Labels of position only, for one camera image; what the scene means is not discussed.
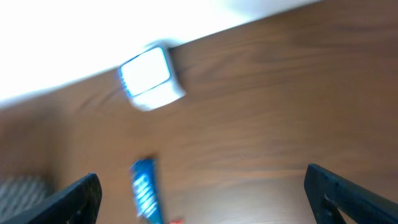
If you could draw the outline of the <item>blue Oreo cookie pack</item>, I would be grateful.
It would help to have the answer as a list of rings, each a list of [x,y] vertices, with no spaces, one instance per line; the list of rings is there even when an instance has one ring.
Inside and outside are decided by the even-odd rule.
[[[154,158],[137,160],[129,168],[137,216],[150,224],[164,224]]]

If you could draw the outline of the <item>red Nescafe coffee stick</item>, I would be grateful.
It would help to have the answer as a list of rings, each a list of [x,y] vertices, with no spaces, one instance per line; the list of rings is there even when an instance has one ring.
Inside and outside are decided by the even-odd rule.
[[[168,222],[168,224],[184,224],[184,220],[183,219],[176,219],[176,220],[172,220],[170,222]]]

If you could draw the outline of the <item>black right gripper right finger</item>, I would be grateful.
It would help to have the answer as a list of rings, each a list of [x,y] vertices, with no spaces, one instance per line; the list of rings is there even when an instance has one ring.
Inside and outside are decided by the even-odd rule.
[[[316,164],[309,164],[304,189],[317,223],[397,224],[397,204]]]

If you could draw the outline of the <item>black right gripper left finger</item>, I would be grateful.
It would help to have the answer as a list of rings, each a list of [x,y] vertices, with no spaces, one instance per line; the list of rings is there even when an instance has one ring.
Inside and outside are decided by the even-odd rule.
[[[101,198],[100,180],[90,173],[5,224],[95,224]]]

